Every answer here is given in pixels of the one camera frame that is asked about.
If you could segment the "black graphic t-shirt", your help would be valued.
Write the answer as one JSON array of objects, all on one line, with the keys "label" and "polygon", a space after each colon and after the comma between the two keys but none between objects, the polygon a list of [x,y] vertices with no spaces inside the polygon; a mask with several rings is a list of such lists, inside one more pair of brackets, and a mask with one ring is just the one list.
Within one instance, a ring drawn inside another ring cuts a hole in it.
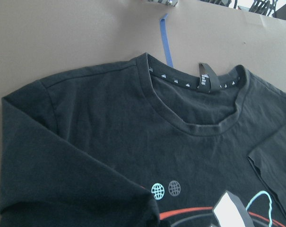
[{"label": "black graphic t-shirt", "polygon": [[2,227],[208,227],[226,191],[286,227],[286,93],[145,53],[2,99]]}]

